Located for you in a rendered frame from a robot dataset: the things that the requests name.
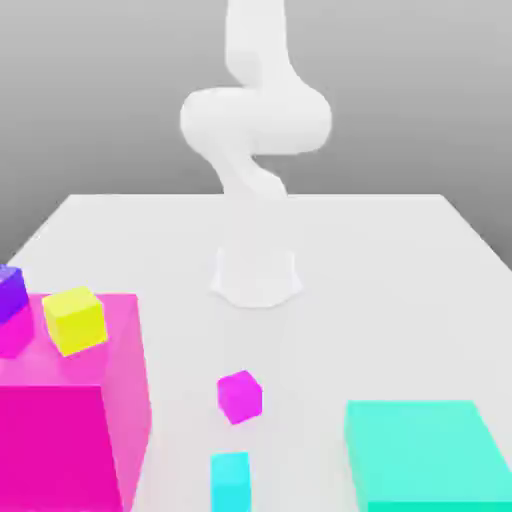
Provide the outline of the large pink box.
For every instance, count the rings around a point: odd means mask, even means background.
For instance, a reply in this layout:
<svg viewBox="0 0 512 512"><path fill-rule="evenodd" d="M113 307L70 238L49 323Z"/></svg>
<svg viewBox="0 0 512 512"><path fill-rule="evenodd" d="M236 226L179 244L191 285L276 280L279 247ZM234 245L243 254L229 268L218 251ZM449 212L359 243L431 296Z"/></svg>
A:
<svg viewBox="0 0 512 512"><path fill-rule="evenodd" d="M151 431L134 294L103 294L109 339L63 357L32 294L34 336L0 358L0 512L131 512Z"/></svg>

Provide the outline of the small magenta cube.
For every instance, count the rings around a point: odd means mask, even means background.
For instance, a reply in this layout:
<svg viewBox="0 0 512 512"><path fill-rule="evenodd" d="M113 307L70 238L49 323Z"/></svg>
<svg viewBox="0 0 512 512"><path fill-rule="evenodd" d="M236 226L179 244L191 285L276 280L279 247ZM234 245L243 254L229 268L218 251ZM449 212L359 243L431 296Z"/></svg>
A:
<svg viewBox="0 0 512 512"><path fill-rule="evenodd" d="M217 401L230 424L237 425L262 414L263 388L242 370L218 380Z"/></svg>
<svg viewBox="0 0 512 512"><path fill-rule="evenodd" d="M32 309L29 304L6 322L0 323L0 358L16 358L34 336Z"/></svg>

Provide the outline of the large turquoise box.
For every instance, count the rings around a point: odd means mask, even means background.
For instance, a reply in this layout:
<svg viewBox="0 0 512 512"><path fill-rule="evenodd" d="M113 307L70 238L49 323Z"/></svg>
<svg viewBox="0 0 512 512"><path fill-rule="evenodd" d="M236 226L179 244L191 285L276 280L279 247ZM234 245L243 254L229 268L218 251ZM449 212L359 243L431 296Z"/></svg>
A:
<svg viewBox="0 0 512 512"><path fill-rule="evenodd" d="M358 512L512 512L512 470L467 400L351 400Z"/></svg>

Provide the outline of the small cyan cube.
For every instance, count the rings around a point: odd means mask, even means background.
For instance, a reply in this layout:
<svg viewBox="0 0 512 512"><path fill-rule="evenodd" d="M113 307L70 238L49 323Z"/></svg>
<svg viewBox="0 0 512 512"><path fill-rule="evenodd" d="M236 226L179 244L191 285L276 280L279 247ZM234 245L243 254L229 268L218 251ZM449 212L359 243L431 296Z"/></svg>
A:
<svg viewBox="0 0 512 512"><path fill-rule="evenodd" d="M247 452L211 456L211 512L251 512L250 459Z"/></svg>

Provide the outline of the small purple cube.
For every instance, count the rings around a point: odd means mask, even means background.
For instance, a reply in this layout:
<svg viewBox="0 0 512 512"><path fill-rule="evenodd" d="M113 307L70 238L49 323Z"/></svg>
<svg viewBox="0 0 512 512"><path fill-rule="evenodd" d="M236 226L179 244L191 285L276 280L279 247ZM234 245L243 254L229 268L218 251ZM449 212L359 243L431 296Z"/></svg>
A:
<svg viewBox="0 0 512 512"><path fill-rule="evenodd" d="M22 270L0 265L0 324L6 323L28 303Z"/></svg>

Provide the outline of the small yellow cube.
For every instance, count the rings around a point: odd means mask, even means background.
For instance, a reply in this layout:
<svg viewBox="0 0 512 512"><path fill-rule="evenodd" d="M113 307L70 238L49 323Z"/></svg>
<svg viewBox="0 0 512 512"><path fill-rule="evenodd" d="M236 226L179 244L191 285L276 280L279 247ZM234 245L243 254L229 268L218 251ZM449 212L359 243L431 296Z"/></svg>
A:
<svg viewBox="0 0 512 512"><path fill-rule="evenodd" d="M49 336L62 356L107 341L103 303L87 287L47 295L42 306Z"/></svg>

